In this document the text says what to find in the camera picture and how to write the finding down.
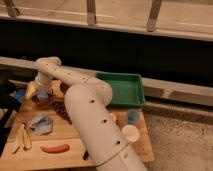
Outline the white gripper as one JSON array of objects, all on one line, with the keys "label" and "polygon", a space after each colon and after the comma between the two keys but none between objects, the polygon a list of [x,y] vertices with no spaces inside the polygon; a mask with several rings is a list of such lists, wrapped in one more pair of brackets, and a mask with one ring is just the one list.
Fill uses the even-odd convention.
[{"label": "white gripper", "polygon": [[42,73],[38,73],[37,76],[35,77],[35,83],[30,82],[28,84],[28,87],[25,93],[25,98],[30,99],[31,97],[33,97],[36,93],[36,89],[38,91],[40,90],[48,91],[51,88],[51,85],[52,85],[52,80],[48,76]]}]

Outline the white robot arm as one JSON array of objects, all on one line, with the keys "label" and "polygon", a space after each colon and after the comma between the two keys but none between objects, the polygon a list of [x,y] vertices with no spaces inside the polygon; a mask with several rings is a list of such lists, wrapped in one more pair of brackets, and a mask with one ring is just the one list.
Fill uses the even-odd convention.
[{"label": "white robot arm", "polygon": [[64,68],[58,57],[42,57],[34,65],[38,90],[49,90],[53,78],[68,86],[65,109],[97,171],[147,171],[106,109],[113,97],[107,82]]}]

